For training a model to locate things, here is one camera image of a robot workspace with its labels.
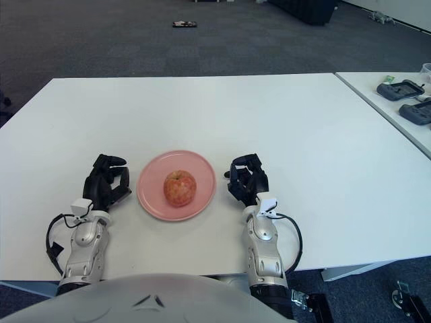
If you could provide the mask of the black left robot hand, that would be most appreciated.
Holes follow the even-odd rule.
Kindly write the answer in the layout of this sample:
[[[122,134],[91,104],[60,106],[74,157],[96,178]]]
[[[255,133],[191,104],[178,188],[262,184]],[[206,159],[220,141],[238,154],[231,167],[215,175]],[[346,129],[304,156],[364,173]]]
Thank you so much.
[[[93,210],[106,211],[131,194],[127,161],[100,154],[84,183],[82,197],[92,201]]]

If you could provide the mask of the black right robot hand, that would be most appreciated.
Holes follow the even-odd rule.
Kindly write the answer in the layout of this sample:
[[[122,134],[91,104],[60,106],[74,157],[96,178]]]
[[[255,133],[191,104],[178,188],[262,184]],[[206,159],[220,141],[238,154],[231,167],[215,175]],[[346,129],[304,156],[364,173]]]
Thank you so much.
[[[259,156],[254,154],[237,157],[224,173],[228,179],[228,191],[246,207],[257,205],[257,194],[269,192],[266,173],[261,168]]]

